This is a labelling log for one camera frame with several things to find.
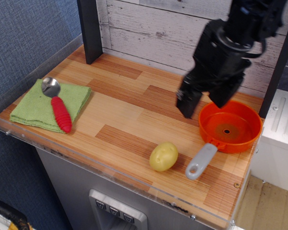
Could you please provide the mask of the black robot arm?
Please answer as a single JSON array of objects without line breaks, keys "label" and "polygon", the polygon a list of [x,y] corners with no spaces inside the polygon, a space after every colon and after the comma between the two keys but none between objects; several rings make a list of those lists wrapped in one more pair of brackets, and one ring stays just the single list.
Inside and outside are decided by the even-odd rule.
[{"label": "black robot arm", "polygon": [[266,49],[266,39],[283,26],[284,0],[234,0],[228,19],[211,20],[204,28],[193,59],[194,68],[177,91],[176,107],[191,118],[204,92],[221,108],[244,80],[251,59]]}]

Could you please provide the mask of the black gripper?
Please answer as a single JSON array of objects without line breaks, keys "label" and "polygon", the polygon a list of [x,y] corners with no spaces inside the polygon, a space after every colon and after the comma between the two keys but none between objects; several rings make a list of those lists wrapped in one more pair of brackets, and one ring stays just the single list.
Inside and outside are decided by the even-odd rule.
[{"label": "black gripper", "polygon": [[202,97],[209,98],[222,108],[236,93],[244,80],[244,70],[251,62],[244,58],[251,49],[230,40],[223,27],[226,22],[210,21],[193,55],[195,67],[184,77],[176,96],[176,107],[185,118],[191,118]]}]

